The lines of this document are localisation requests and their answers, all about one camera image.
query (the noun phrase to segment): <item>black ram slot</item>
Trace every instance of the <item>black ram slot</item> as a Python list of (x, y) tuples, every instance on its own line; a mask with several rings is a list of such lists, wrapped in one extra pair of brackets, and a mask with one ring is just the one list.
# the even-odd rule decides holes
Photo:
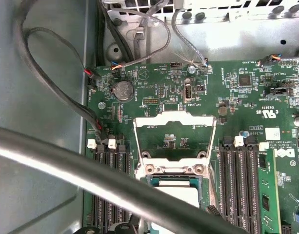
[(225, 192), (225, 160), (224, 160), (224, 152), (218, 153), (219, 159), (219, 193), (220, 193), (220, 207), (222, 212), (222, 217), (226, 220), (227, 212), (226, 212), (226, 192)]
[(261, 219), (260, 219), (260, 205), (259, 205), (259, 178), (258, 178), (258, 155), (254, 151), (249, 151), (249, 160), (251, 168), (251, 181), (252, 181), (252, 207), (250, 212), (252, 233), (261, 233)]
[[(105, 148), (103, 145), (98, 146), (98, 152), (96, 153), (96, 161), (100, 163), (105, 163), (106, 153), (104, 152)], [(104, 233), (104, 211), (105, 211), (105, 202), (98, 196), (93, 197), (94, 200), (94, 209), (95, 209), (95, 224), (94, 226), (99, 227), (101, 233)]]
[(243, 151), (238, 153), (238, 169), (239, 226), (249, 231), (248, 170), (246, 153)]
[(219, 146), (220, 207), (223, 218), (251, 234), (261, 234), (258, 142), (235, 148), (231, 137)]
[[(108, 153), (106, 156), (105, 164), (110, 167), (110, 154)], [(105, 202), (105, 210), (104, 210), (104, 232), (107, 233), (108, 229), (110, 227), (110, 221), (112, 219), (111, 217), (111, 211), (112, 211), (112, 206), (108, 201)]]
[(225, 177), (225, 203), (226, 203), (226, 221), (230, 222), (230, 207), (231, 207), (231, 201), (230, 201), (230, 173), (229, 173), (229, 165), (228, 165), (228, 152), (223, 152), (223, 158), (224, 158), (224, 177)]
[(233, 225), (238, 225), (237, 217), (237, 191), (236, 191), (236, 166), (235, 166), (235, 153), (229, 151), (227, 153), (227, 163), (229, 172), (229, 221)]

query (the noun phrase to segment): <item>cable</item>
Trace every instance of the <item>cable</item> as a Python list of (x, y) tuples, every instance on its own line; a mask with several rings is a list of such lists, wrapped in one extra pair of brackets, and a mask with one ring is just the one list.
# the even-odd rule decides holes
[(116, 44), (118, 45), (120, 51), (122, 52), (124, 61), (125, 62), (133, 61), (134, 60), (133, 54), (131, 52), (131, 49), (130, 49), (128, 43), (126, 42), (124, 37), (121, 35), (119, 30), (116, 28), (116, 26), (111, 21), (109, 15), (108, 15), (107, 9), (101, 5), (102, 3), (100, 2), (100, 0), (98, 1), (98, 4), (100, 5), (100, 10), (104, 14), (105, 21), (108, 25), (109, 31), (110, 31), (111, 35), (113, 36), (113, 38), (115, 39)]
[(176, 26), (176, 19), (177, 16), (179, 14), (179, 12), (184, 11), (185, 9), (180, 9), (180, 10), (175, 10), (173, 16), (172, 16), (172, 21), (171, 21), (171, 26), (173, 31), (175, 32), (175, 34), (178, 36), (178, 38), (180, 38), (189, 48), (191, 48), (200, 58), (201, 62), (203, 63), (203, 65), (207, 66), (207, 63), (204, 59), (204, 56), (201, 54), (201, 52), (188, 40), (186, 39), (178, 30), (177, 26)]
[(149, 15), (143, 13), (143, 12), (134, 11), (134, 10), (130, 10), (130, 9), (114, 8), (112, 5), (110, 5), (110, 9), (113, 10), (113, 11), (130, 13), (130, 14), (134, 14), (134, 15), (145, 17), (147, 19), (158, 21), (160, 24), (163, 25), (163, 27), (166, 29), (167, 34), (168, 34), (167, 42), (166, 42), (166, 44), (163, 47), (161, 47), (160, 49), (158, 49), (158, 50), (150, 53), (149, 55), (147, 55), (145, 57), (142, 57), (142, 58), (137, 59), (137, 60), (132, 61), (132, 62), (128, 62), (128, 63), (122, 64), (122, 67), (131, 66), (131, 65), (143, 62), (143, 61), (145, 61), (147, 59), (150, 59), (152, 56), (156, 55), (157, 53), (159, 53), (159, 52), (163, 51), (165, 48), (167, 48), (168, 45), (170, 44), (171, 32), (170, 32), (170, 29), (168, 28), (168, 26), (162, 20), (160, 20), (160, 19), (158, 19), (156, 17), (153, 17), (153, 16), (149, 16)]
[(29, 13), (29, 10), (31, 9), (32, 5), (36, 3), (37, 0), (23, 0), (20, 3), (20, 6), (16, 12), (15, 16), (15, 23), (14, 23), (14, 37), (15, 37), (15, 43), (17, 44), (18, 52), (21, 57), (21, 59), (25, 62), (25, 64), (28, 66), (31, 73), (48, 89), (50, 89), (63, 103), (65, 103), (67, 106), (69, 106), (73, 111), (81, 115), (87, 122), (89, 122), (93, 129), (95, 130), (97, 136), (101, 140), (104, 140), (107, 138), (105, 131), (102, 130), (102, 127), (99, 125), (98, 120), (96, 118), (96, 114), (86, 108), (85, 106), (77, 103), (76, 101), (72, 100), (67, 94), (65, 94), (50, 78), (49, 76), (42, 70), (42, 68), (38, 65), (38, 63), (34, 60), (33, 56), (31, 55), (31, 52), (28, 47), (28, 41), (27, 39), (29, 36), (34, 32), (46, 32), (54, 36), (56, 39), (61, 41), (63, 44), (68, 46), (76, 57), (78, 57), (81, 61), (81, 58), (76, 51), (76, 49), (73, 47), (71, 43), (69, 43), (67, 40), (59, 36), (58, 34), (54, 33), (53, 31), (45, 28), (32, 28), (28, 30), (27, 34), (24, 35), (23, 32), (23, 23), (26, 19), (26, 16)]
[(50, 35), (52, 35), (55, 39), (59, 40), (61, 43), (63, 43), (64, 45), (66, 45), (76, 56), (76, 58), (80, 61), (83, 69), (85, 70), (85, 66), (82, 62), (81, 56), (79, 55), (79, 53), (77, 52), (76, 48), (69, 42), (67, 41), (65, 38), (63, 38), (62, 36), (58, 35), (57, 33), (55, 33), (54, 31), (48, 29), (48, 28), (43, 28), (43, 27), (36, 27), (36, 28), (31, 28), (28, 29), (24, 36), (25, 36), (25, 40), (28, 41), (28, 38), (31, 36), (31, 34), (36, 33), (36, 32), (45, 32), (48, 33)]
[[(146, 14), (149, 16), (152, 16), (153, 14), (155, 14), (156, 12), (158, 12), (159, 10), (164, 8), (166, 6), (166, 4), (168, 4), (168, 3), (169, 3), (169, 0), (160, 0), (157, 4), (150, 7)], [(148, 21), (148, 18), (142, 18), (142, 20), (140, 21), (139, 27), (144, 28), (144, 30), (145, 30), (145, 28), (147, 27), (147, 21)], [(136, 33), (135, 37), (134, 37), (134, 41), (133, 41), (135, 59), (140, 59), (140, 40), (141, 40), (141, 35)]]
[(104, 59), (104, 36), (105, 36), (105, 16), (101, 11), (100, 4), (96, 6), (96, 21), (95, 21), (95, 65), (105, 66)]

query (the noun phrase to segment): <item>screw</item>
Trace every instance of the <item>screw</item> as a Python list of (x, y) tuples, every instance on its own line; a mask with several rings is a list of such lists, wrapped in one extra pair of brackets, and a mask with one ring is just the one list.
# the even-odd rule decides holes
[(194, 173), (197, 175), (201, 175), (203, 173), (203, 171), (204, 171), (204, 168), (201, 165), (198, 165), (194, 168)]
[(146, 167), (145, 167), (145, 171), (147, 172), (147, 173), (152, 173), (153, 171), (154, 171), (154, 166), (153, 165), (147, 165)]
[(106, 103), (105, 103), (105, 102), (100, 102), (100, 103), (99, 103), (99, 108), (100, 108), (101, 110), (105, 109), (105, 107), (106, 107)]
[(189, 66), (187, 69), (188, 73), (194, 74), (196, 72), (196, 67), (194, 66)]

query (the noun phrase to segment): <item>black cable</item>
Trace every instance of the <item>black cable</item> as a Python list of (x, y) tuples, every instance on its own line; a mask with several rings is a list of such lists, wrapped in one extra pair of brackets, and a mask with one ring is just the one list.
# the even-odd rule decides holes
[[(57, 33), (55, 33), (54, 31), (48, 29), (48, 28), (43, 28), (43, 27), (36, 27), (36, 28), (31, 28), (28, 29), (26, 31), (26, 33), (24, 34), (25, 36), (25, 40), (28, 43), (28, 39), (31, 36), (31, 34), (35, 33), (35, 32), (45, 32), (48, 33), (50, 35), (52, 35), (54, 38), (56, 38), (57, 40), (59, 40), (61, 43), (63, 43), (64, 45), (66, 45), (73, 53), (74, 55), (78, 58), (79, 62), (81, 63), (83, 69), (85, 69), (85, 66), (82, 62), (82, 59), (79, 55), (79, 53), (77, 52), (76, 48), (66, 39), (64, 39), (62, 36), (58, 35)], [(91, 115), (93, 118), (97, 118), (95, 112), (93, 112), (91, 109), (88, 109), (86, 106), (81, 105), (80, 103), (77, 103), (76, 101), (74, 101), (73, 99), (71, 99), (70, 97), (68, 97), (70, 99), (71, 102), (73, 102), (75, 105), (78, 105), (80, 108), (82, 108), (86, 113), (88, 113), (89, 115)]]
[(105, 66), (104, 59), (104, 36), (105, 36), (105, 17), (97, 2), (96, 7), (96, 37), (95, 37), (95, 61), (96, 66)]
[(130, 49), (128, 43), (126, 42), (124, 37), (121, 35), (119, 30), (116, 28), (116, 26), (111, 21), (109, 15), (108, 15), (107, 9), (105, 7), (103, 7), (100, 0), (98, 0), (98, 4), (100, 5), (100, 9), (101, 9), (102, 13), (104, 14), (105, 21), (108, 25), (109, 31), (110, 31), (111, 35), (113, 36), (113, 38), (115, 39), (116, 44), (118, 45), (119, 49), (122, 52), (123, 60), (125, 62), (132, 62), (134, 60), (134, 58), (133, 58), (133, 54), (131, 52), (131, 49)]
[(59, 40), (61, 43), (66, 45), (74, 53), (75, 57), (77, 57), (77, 59), (80, 61), (81, 65), (82, 65), (82, 68), (85, 69), (85, 66), (82, 62), (81, 56), (79, 55), (79, 53), (77, 52), (77, 50), (73, 46), (73, 44), (71, 44), (65, 38), (63, 38), (62, 36), (58, 35), (57, 33), (55, 33), (54, 31), (52, 31), (48, 28), (35, 27), (35, 28), (28, 29), (24, 34), (25, 40), (28, 41), (28, 38), (31, 36), (31, 34), (36, 33), (36, 32), (48, 33), (48, 34), (52, 35), (55, 39)]
[(15, 37), (15, 43), (17, 44), (18, 52), (21, 57), (21, 59), (25, 62), (25, 64), (28, 66), (29, 70), (32, 72), (32, 74), (48, 89), (50, 89), (63, 103), (65, 103), (67, 106), (69, 106), (72, 110), (74, 110), (76, 113), (81, 115), (86, 121), (88, 121), (93, 129), (95, 130), (97, 136), (100, 137), (101, 140), (104, 140), (107, 138), (105, 131), (102, 131), (101, 126), (98, 123), (98, 120), (96, 118), (95, 113), (84, 107), (83, 105), (75, 102), (72, 100), (67, 94), (65, 94), (50, 78), (49, 76), (42, 70), (42, 68), (38, 65), (38, 63), (34, 60), (33, 56), (31, 55), (31, 52), (28, 47), (28, 42), (26, 39), (36, 31), (42, 31), (47, 32), (57, 38), (59, 41), (64, 43), (65, 45), (70, 48), (76, 57), (80, 58), (79, 54), (75, 50), (75, 48), (65, 39), (63, 39), (58, 34), (54, 33), (53, 31), (45, 28), (33, 28), (28, 30), (28, 33), (26, 36), (23, 32), (23, 23), (26, 19), (26, 16), (29, 13), (29, 10), (33, 6), (34, 3), (36, 3), (37, 0), (23, 0), (20, 3), (20, 6), (16, 12), (15, 16), (15, 23), (14, 23), (14, 37)]

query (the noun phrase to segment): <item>gray metal surface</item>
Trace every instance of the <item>gray metal surface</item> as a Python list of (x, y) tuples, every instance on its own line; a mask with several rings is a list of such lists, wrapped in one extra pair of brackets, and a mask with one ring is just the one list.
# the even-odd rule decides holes
[(246, 233), (105, 164), (4, 128), (0, 128), (0, 156), (78, 185), (177, 234)]
[[(75, 152), (81, 150), (82, 121), (30, 74), (13, 43), (12, 20), (20, 0), (0, 0), (0, 126), (37, 137)], [(39, 0), (26, 26), (44, 26), (70, 40), (81, 55), (93, 55), (93, 38), (86, 43), (86, 23), (94, 32), (94, 0)], [(72, 53), (52, 37), (30, 38), (36, 61), (54, 82), (77, 101), (83, 72)], [(0, 157), (0, 234), (70, 234), (81, 227), (82, 192), (45, 173)]]
[[(260, 59), (271, 53), (282, 53), (284, 57), (293, 57), (299, 50), (299, 18), (240, 20), (236, 22), (216, 22), (184, 24), (178, 21), (180, 32), (188, 38), (210, 61)], [(126, 35), (130, 48), (138, 23), (124, 22), (119, 29)], [(150, 62), (174, 62), (181, 59), (177, 54), (194, 58), (192, 51), (186, 47), (171, 29), (171, 43)], [(162, 27), (148, 27), (146, 40), (140, 41), (141, 54), (144, 56), (165, 44), (166, 31)], [(105, 48), (113, 43), (108, 30)]]

